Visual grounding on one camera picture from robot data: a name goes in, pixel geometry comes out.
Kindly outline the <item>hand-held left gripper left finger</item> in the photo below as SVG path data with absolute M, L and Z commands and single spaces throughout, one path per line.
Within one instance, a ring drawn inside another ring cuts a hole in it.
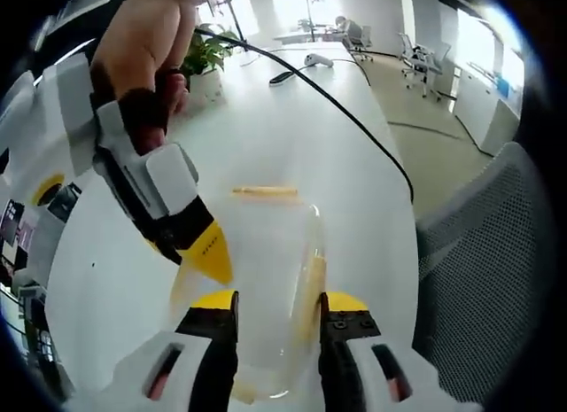
M 239 294 L 191 307 L 116 366 L 114 411 L 227 411 L 237 373 Z

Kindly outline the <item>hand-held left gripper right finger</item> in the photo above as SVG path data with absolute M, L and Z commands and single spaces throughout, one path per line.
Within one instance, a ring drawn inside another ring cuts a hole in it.
M 435 368 L 382 334 L 368 307 L 342 292 L 319 300 L 318 371 L 326 411 L 447 411 Z

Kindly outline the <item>person's right hand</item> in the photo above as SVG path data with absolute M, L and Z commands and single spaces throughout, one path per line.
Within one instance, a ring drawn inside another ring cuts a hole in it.
M 181 65 L 199 0 L 125 0 L 90 65 L 95 106 L 117 101 L 139 155 L 165 143 L 169 118 L 186 105 Z

